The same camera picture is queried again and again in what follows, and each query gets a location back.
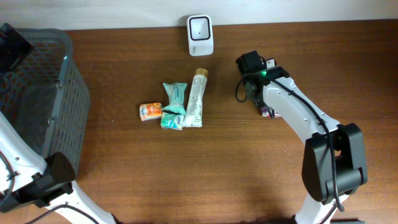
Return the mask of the red purple tissue pack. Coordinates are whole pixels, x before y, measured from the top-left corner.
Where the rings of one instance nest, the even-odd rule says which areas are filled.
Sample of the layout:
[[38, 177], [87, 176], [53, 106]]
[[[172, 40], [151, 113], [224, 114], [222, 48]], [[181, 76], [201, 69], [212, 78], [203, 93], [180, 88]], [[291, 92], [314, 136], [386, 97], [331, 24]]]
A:
[[273, 108], [268, 107], [268, 106], [263, 106], [261, 108], [261, 113], [262, 113], [262, 116], [266, 117], [266, 118], [273, 119], [273, 118], [279, 118], [280, 117], [279, 113], [276, 113]]

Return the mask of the white cream tube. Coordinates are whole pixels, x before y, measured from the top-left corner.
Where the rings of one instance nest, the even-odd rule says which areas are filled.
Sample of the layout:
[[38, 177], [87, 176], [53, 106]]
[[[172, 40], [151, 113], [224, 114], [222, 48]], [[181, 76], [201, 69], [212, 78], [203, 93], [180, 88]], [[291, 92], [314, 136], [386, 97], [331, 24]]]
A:
[[208, 70], [198, 68], [193, 77], [186, 115], [183, 121], [184, 128], [200, 128], [203, 122], [203, 95], [208, 79]]

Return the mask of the green wet wipes pack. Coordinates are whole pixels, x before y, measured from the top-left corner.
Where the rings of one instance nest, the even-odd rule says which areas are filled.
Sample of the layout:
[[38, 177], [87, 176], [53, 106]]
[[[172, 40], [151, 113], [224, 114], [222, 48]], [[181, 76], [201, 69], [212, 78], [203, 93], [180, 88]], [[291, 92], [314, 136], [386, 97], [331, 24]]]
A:
[[187, 87], [186, 83], [163, 83], [165, 91], [169, 97], [169, 104], [163, 108], [163, 110], [186, 115], [184, 101], [185, 101], [185, 90]]

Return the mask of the small green tissue packet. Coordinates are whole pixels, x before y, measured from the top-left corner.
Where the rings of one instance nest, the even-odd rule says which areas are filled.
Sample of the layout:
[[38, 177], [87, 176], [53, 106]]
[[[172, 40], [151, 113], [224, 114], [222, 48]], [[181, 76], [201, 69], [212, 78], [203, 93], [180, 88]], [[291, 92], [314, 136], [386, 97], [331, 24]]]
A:
[[181, 131], [183, 129], [184, 115], [172, 114], [172, 113], [162, 113], [160, 126], [164, 129], [174, 129]]

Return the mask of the orange tissue packet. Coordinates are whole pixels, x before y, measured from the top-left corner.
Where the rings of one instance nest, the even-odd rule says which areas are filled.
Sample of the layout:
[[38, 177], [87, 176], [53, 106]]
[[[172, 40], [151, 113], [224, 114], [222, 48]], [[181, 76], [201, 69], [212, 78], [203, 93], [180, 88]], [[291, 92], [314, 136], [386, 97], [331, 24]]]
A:
[[162, 116], [161, 103], [146, 103], [139, 105], [139, 115], [142, 121], [158, 119]]

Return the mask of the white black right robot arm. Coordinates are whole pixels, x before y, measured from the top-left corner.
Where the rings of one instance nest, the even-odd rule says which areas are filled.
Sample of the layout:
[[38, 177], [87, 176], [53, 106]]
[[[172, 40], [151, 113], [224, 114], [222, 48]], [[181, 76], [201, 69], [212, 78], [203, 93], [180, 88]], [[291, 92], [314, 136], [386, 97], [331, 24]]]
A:
[[304, 145], [302, 180], [307, 196], [290, 223], [336, 223], [343, 202], [368, 181], [364, 138], [360, 128], [341, 124], [309, 100], [288, 71], [257, 51], [236, 59], [245, 98], [279, 114]]

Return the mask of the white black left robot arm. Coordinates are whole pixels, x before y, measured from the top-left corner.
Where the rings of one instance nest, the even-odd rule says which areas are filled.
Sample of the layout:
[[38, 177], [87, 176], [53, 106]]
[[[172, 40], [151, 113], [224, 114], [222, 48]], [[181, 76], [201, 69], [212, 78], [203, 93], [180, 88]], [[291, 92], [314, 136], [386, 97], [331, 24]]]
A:
[[1, 212], [28, 205], [71, 223], [116, 223], [79, 187], [90, 92], [58, 29], [1, 26]]

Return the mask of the white barcode scanner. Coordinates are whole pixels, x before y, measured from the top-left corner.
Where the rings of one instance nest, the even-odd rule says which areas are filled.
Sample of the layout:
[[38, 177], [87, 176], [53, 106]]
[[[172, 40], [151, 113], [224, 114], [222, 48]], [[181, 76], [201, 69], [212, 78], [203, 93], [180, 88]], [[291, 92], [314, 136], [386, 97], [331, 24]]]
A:
[[188, 49], [191, 56], [199, 57], [213, 53], [213, 27], [210, 16], [190, 16], [187, 19], [187, 35]]

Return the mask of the grey plastic basket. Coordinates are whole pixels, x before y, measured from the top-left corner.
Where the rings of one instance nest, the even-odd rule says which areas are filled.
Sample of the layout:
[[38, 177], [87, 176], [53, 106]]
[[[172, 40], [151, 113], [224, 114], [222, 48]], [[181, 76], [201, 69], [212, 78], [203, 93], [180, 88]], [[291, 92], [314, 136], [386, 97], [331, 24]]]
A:
[[1, 112], [39, 156], [63, 153], [78, 170], [90, 92], [73, 61], [70, 36], [57, 29], [18, 29], [33, 51], [1, 83]]

